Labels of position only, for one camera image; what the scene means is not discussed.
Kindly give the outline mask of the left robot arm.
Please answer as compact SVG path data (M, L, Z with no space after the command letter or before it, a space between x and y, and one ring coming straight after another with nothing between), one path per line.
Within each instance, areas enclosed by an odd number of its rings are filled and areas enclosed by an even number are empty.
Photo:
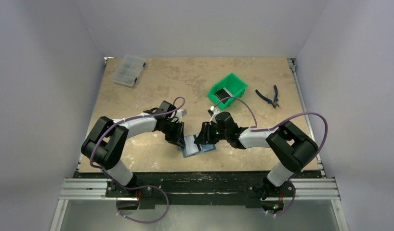
M81 146L92 167L105 172L118 183L118 191L125 197L136 192L136 176L121 160L126 140L134 136L159 131L166 142L185 147L185 109L163 101L159 107L145 110L137 116L123 119L98 118Z

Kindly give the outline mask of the single credit card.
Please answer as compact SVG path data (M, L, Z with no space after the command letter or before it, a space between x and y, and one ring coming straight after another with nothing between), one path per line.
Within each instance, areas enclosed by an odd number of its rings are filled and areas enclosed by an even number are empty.
M194 154L197 149L196 149L196 146L194 145L194 137L193 137L193 135L186 136L184 138L184 141L185 141L185 153L186 153L186 155Z

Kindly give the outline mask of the stack of credit cards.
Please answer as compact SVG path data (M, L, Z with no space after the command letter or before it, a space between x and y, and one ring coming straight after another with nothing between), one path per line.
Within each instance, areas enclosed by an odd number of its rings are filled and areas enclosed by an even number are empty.
M222 103L226 103L229 97L233 96L227 88L221 88L214 94L219 100L223 100Z

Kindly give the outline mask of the blue card holder wallet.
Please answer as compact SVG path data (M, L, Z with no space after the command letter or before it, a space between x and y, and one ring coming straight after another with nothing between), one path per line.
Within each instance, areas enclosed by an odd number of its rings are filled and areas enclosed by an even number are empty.
M214 144L195 144L194 141L196 138L196 134L186 136L184 138L185 147L178 147L178 150L182 152L184 158L216 150L216 146Z

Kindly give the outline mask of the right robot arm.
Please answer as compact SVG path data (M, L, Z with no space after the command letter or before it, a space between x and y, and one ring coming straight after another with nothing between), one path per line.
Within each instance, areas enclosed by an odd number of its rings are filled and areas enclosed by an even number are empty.
M282 190L282 184L315 158L319 146L299 127L286 120L275 128L253 130L240 127L229 112L212 116L203 122L194 143L198 145L216 144L227 141L233 148L270 148L279 162L268 173L263 183L264 192L274 196Z

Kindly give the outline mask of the green plastic bin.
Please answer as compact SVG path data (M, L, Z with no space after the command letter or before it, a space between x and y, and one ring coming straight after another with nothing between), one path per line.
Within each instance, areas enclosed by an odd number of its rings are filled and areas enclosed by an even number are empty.
M247 87L247 83L241 80L234 73L230 73L212 86L207 94L207 97L214 104L219 103L219 108L224 110L225 108L229 107L235 101L235 99L230 98L222 102L220 102L220 100L229 96L241 98L244 95Z

